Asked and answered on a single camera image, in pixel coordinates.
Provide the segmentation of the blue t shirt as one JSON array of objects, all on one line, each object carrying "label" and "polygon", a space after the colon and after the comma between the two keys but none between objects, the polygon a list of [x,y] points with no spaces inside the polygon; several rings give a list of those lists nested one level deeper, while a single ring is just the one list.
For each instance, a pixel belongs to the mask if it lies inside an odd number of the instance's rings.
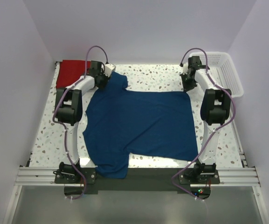
[{"label": "blue t shirt", "polygon": [[87,107],[83,136],[97,172],[125,178],[130,154],[193,160],[198,148],[189,95],[127,87],[127,77],[113,73]]}]

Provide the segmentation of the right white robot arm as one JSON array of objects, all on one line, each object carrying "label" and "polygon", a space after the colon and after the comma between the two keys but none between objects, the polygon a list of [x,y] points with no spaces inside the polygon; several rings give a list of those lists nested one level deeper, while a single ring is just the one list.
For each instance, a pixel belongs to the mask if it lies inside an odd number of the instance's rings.
[{"label": "right white robot arm", "polygon": [[180,75],[185,92],[199,86],[204,91],[200,107],[200,117],[204,124],[204,133],[199,157],[193,168],[184,172],[186,179],[194,179],[197,183],[204,183],[216,172],[216,150],[220,131],[218,126],[226,123],[231,106],[231,90],[224,92],[216,86],[216,81],[210,77],[209,68],[202,64],[199,56],[190,56],[183,64]]}]

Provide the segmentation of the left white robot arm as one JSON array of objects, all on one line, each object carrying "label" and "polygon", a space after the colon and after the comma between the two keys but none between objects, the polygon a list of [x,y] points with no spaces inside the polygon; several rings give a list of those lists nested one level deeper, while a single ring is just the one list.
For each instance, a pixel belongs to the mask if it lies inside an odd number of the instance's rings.
[{"label": "left white robot arm", "polygon": [[95,180],[95,173],[86,175],[81,170],[77,149],[77,131],[83,116],[83,96],[91,89],[103,89],[116,66],[99,61],[64,60],[60,62],[56,82],[53,122],[64,127],[64,158],[54,172],[55,182],[86,184]]}]

